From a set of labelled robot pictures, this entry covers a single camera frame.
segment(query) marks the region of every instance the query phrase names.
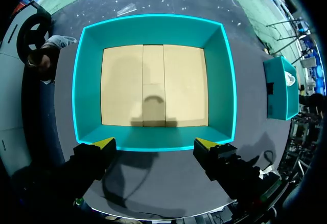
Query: person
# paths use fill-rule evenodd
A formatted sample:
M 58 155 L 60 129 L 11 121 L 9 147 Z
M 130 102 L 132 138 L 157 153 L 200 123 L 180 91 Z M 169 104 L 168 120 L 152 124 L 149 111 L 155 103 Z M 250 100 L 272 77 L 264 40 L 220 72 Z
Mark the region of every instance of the person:
M 325 111 L 325 97 L 322 94 L 312 94 L 311 96 L 299 95 L 300 104 L 307 106 L 310 113 L 317 114 L 323 118 Z
M 27 66 L 35 71 L 42 82 L 49 84 L 56 77 L 60 50 L 76 42 L 73 37 L 54 35 L 40 49 L 32 50 L 27 57 Z

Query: cardboard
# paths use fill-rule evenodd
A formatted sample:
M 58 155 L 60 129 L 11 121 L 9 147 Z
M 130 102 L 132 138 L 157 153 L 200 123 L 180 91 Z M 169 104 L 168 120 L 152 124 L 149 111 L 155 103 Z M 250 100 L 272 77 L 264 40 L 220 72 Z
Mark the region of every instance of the cardboard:
M 103 51 L 102 124 L 142 126 L 143 45 Z
M 203 49 L 164 45 L 163 58 L 166 126 L 207 126 L 208 88 Z
M 166 126 L 165 86 L 163 84 L 143 84 L 143 126 Z
M 106 125 L 207 126 L 203 49 L 175 45 L 105 49 L 101 113 Z
M 165 84 L 163 45 L 143 46 L 143 84 Z
M 163 45 L 143 46 L 143 126 L 166 126 Z

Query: dark gray table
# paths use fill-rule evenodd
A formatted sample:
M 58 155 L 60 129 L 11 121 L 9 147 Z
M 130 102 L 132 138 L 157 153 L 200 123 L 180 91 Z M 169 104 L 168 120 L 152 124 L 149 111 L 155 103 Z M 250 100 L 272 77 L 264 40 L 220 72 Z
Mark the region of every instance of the dark gray table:
M 258 166 L 271 151 L 278 166 L 285 149 L 290 121 L 267 119 L 263 61 L 272 58 L 256 47 L 229 39 L 237 82 L 237 126 L 232 143 L 249 160 L 260 155 Z M 72 119 L 72 74 L 77 44 L 61 50 L 55 85 L 55 115 L 65 160 L 77 145 Z M 217 182 L 210 182 L 192 151 L 127 152 L 103 180 L 95 181 L 84 196 L 94 209 L 138 219 L 192 216 L 231 202 Z
M 237 82 L 237 126 L 233 145 L 249 160 L 270 150 L 277 166 L 290 122 L 267 119 L 267 93 L 262 62 L 271 58 L 261 49 L 252 25 L 236 0 L 77 0 L 52 15 L 54 34 L 79 39 L 84 26 L 116 18 L 117 11 L 134 3 L 126 15 L 170 13 L 202 17 L 224 25 Z M 77 145 L 72 119 L 72 74 L 77 45 L 61 50 L 55 84 L 55 115 L 65 160 Z M 231 202 L 217 182 L 210 182 L 192 151 L 119 152 L 102 182 L 95 181 L 84 196 L 99 211 L 138 219 L 198 215 Z

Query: white object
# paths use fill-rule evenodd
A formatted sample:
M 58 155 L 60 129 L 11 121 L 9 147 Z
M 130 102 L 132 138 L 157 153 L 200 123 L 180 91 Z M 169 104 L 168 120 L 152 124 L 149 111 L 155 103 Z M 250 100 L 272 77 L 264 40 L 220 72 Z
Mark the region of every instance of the white object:
M 311 68 L 311 67 L 316 67 L 317 66 L 315 57 L 302 59 L 300 61 L 301 61 L 301 65 L 302 65 L 303 68 Z
M 285 72 L 285 79 L 287 87 L 292 86 L 295 83 L 295 77 L 289 72 Z

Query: teal bin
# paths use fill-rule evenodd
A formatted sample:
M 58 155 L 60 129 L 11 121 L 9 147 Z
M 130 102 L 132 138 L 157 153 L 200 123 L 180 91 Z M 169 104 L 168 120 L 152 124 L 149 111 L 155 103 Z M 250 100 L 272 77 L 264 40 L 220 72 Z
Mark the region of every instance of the teal bin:
M 264 62 L 268 91 L 267 117 L 289 120 L 298 114 L 298 81 L 296 69 L 284 57 Z M 285 71 L 295 77 L 295 83 L 287 87 Z
M 204 49 L 208 126 L 136 127 L 101 123 L 103 50 L 135 44 L 174 44 Z M 120 17 L 87 26 L 82 31 L 76 54 L 72 102 L 78 143 L 90 144 L 115 137 L 118 150 L 178 151 L 193 149 L 196 137 L 220 144 L 232 142 L 236 126 L 236 81 L 225 30 L 221 23 L 170 14 Z

